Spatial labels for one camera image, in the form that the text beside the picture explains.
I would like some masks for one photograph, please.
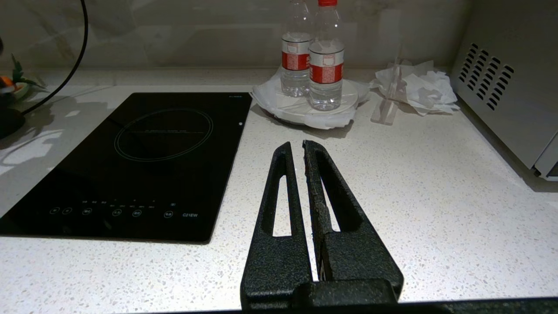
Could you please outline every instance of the black textured metal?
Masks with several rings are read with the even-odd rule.
[[[385,279],[322,281],[295,290],[293,308],[397,303],[391,283]]]
[[[320,281],[385,279],[396,299],[403,274],[323,146],[304,141],[306,181]],[[340,232],[331,228],[322,182]]]
[[[291,236],[273,237],[279,180],[287,181]],[[281,145],[271,160],[267,183],[242,282],[240,302],[245,310],[289,308],[296,287],[312,281],[306,235],[291,144]]]
[[[199,312],[200,314],[556,314],[558,298],[468,300],[452,302],[421,302],[367,306],[332,306],[287,310]]]

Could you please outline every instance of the red bottle label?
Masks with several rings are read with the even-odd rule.
[[[335,54],[310,52],[310,79],[320,84],[332,84],[343,79],[345,50]]]
[[[291,71],[306,70],[310,66],[310,42],[283,40],[283,67]]]

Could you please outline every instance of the white speckled countertop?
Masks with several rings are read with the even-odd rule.
[[[131,93],[249,91],[250,85],[230,84],[262,82],[270,73],[198,70],[168,85],[164,79],[143,84],[141,75],[129,74],[136,83],[123,85],[116,74],[81,73],[74,84],[111,77],[118,85],[66,87],[52,106],[0,141],[0,215]],[[314,263],[304,139],[327,148],[401,268],[400,301],[558,295],[558,187],[512,167],[462,112],[399,111],[386,126],[370,122],[379,100],[373,94],[354,123],[330,131],[287,127],[252,108],[208,245],[0,237],[0,311],[240,308],[240,279],[271,155],[286,141],[294,150]]]

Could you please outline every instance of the black metal grate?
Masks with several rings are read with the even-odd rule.
[[[490,109],[496,110],[513,73],[515,70],[511,66],[502,64],[500,59],[471,43],[459,80],[475,92],[480,100],[486,101]]]

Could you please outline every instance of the plastic water bottle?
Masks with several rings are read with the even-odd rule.
[[[300,97],[309,91],[309,48],[312,18],[304,0],[290,0],[283,32],[281,89],[286,95]]]
[[[328,111],[341,106],[345,45],[337,0],[318,0],[315,38],[310,45],[310,105]]]

